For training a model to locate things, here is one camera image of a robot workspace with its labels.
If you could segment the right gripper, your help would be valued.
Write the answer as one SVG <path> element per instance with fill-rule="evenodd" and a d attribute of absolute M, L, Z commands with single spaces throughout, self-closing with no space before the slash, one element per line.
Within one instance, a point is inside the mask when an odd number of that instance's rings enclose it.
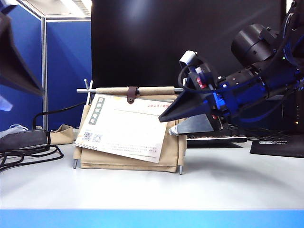
<path fill-rule="evenodd" d="M 206 114 L 232 123 L 242 108 L 252 106 L 267 95 L 264 88 L 259 91 L 262 82 L 258 75 L 266 66 L 267 61 L 250 64 L 216 83 L 214 76 L 208 76 L 213 71 L 206 62 L 189 60 L 188 72 L 193 72 L 195 76 L 187 81 L 187 91 L 183 91 L 159 116 L 159 121 L 169 122 L 188 117 L 168 130 L 169 135 L 174 136 L 213 132 Z"/>

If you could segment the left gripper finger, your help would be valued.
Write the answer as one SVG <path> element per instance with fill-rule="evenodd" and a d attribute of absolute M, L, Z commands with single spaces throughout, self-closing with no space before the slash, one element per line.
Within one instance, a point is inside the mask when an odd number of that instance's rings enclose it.
<path fill-rule="evenodd" d="M 12 35 L 10 17 L 0 14 L 0 83 L 23 92 L 44 94 L 41 83 L 18 52 Z"/>

